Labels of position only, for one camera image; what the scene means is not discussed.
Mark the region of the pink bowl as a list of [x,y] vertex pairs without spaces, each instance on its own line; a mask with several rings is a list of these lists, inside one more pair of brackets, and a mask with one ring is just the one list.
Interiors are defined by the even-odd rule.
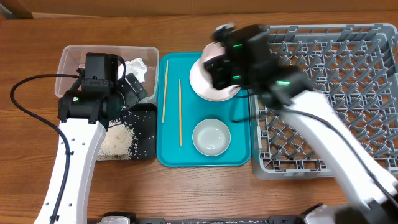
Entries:
[[223,55],[225,53],[224,47],[219,42],[212,42],[208,44],[202,52],[199,59],[201,69],[204,69],[204,63],[210,59]]

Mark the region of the white grey bowl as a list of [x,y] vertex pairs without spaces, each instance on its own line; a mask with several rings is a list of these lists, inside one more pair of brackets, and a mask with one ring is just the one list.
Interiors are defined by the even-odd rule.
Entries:
[[224,122],[218,119],[205,119],[195,126],[192,141],[198,152],[215,157],[229,148],[231,133]]

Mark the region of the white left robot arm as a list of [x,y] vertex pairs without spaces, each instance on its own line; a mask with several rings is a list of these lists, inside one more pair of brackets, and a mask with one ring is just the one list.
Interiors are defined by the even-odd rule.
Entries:
[[49,188],[36,223],[86,223],[88,196],[109,122],[147,96],[115,54],[86,55],[84,68],[58,101],[60,139]]

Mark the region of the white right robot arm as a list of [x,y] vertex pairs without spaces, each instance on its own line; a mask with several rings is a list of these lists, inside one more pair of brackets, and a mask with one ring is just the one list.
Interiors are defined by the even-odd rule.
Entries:
[[213,40],[223,48],[204,62],[213,87],[237,85],[253,92],[303,136],[346,195],[346,205],[307,209],[302,223],[397,222],[397,179],[366,152],[301,69],[279,63],[264,28],[225,24],[216,28]]

